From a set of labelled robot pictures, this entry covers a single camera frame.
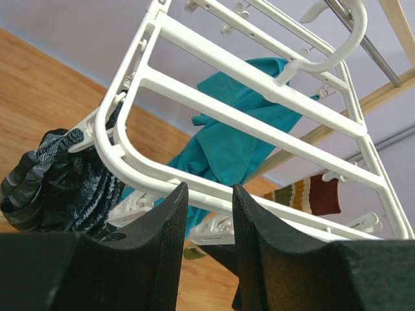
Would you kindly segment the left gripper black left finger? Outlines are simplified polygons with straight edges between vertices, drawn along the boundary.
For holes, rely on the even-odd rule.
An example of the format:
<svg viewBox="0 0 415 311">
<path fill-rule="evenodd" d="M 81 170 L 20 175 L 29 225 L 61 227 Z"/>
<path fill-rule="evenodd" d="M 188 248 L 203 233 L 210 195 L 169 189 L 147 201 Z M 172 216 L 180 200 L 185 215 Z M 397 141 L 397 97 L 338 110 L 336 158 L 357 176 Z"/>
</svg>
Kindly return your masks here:
<svg viewBox="0 0 415 311">
<path fill-rule="evenodd" d="M 96 241 L 84 233 L 3 233 L 2 310 L 174 310 L 188 187 Z"/>
</svg>

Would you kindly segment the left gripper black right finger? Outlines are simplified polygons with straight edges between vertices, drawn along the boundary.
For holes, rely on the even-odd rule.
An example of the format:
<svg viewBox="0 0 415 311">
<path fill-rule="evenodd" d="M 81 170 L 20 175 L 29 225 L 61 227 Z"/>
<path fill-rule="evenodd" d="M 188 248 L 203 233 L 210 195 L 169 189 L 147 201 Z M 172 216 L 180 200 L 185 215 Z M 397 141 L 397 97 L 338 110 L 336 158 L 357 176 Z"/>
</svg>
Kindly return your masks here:
<svg viewBox="0 0 415 311">
<path fill-rule="evenodd" d="M 413 310 L 414 242 L 323 242 L 233 188 L 243 310 Z"/>
</svg>

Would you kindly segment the striped sock maroon toe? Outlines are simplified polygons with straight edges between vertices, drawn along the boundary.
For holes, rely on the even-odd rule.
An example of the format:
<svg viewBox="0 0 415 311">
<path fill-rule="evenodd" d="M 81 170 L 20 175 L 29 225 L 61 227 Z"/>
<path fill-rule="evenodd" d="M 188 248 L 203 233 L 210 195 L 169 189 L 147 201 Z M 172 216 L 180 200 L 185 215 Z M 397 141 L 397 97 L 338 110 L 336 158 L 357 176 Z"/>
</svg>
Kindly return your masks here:
<svg viewBox="0 0 415 311">
<path fill-rule="evenodd" d="M 263 195 L 267 200 L 315 216 L 339 214 L 341 208 L 338 198 L 337 178 L 324 181 L 322 174 L 309 176 L 283 188 Z"/>
</svg>

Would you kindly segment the teal shorts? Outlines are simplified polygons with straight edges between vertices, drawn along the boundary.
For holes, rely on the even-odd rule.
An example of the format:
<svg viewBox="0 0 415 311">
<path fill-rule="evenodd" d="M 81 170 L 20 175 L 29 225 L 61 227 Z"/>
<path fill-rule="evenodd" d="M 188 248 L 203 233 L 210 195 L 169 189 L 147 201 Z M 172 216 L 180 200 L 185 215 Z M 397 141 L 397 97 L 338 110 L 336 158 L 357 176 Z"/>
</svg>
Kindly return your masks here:
<svg viewBox="0 0 415 311">
<path fill-rule="evenodd" d="M 197 84 L 197 89 L 285 133 L 301 114 L 267 101 L 244 84 L 217 72 Z M 226 185 L 244 184 L 275 149 L 274 145 L 219 122 L 203 113 L 192 117 L 199 127 L 185 148 L 167 166 Z"/>
</svg>

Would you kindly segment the white clip drying hanger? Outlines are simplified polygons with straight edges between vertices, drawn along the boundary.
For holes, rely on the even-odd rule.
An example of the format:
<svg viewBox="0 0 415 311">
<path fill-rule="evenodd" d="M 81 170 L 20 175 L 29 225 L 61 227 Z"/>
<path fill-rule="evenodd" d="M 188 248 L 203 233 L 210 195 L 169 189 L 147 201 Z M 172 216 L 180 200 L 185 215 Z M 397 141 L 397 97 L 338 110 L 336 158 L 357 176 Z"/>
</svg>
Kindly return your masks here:
<svg viewBox="0 0 415 311">
<path fill-rule="evenodd" d="M 190 188 L 189 203 L 192 206 L 230 214 L 229 187 L 161 165 L 132 146 L 126 133 L 126 121 L 137 91 L 145 87 L 326 168 L 329 178 L 352 180 L 374 189 L 394 236 L 398 239 L 414 238 L 414 231 L 368 134 L 344 61 L 366 34 L 368 17 L 361 1 L 346 1 L 354 26 L 349 38 L 337 49 L 268 1 L 253 2 L 253 6 L 266 16 L 324 53 L 326 59 L 323 62 L 310 62 L 216 1 L 193 1 L 189 4 L 190 8 L 201 6 L 260 45 L 288 59 L 288 66 L 276 78 L 172 18 L 168 14 L 170 5 L 169 1 L 151 2 L 100 106 L 78 124 L 84 139 L 72 146 L 70 152 L 94 146 L 110 172 L 137 190 L 153 194 L 156 198 L 165 197 L 175 183 L 184 181 Z M 158 38 L 165 38 L 257 91 L 265 99 L 351 137 L 357 142 L 366 167 L 349 163 L 303 138 L 284 133 L 151 68 L 148 62 Z"/>
</svg>

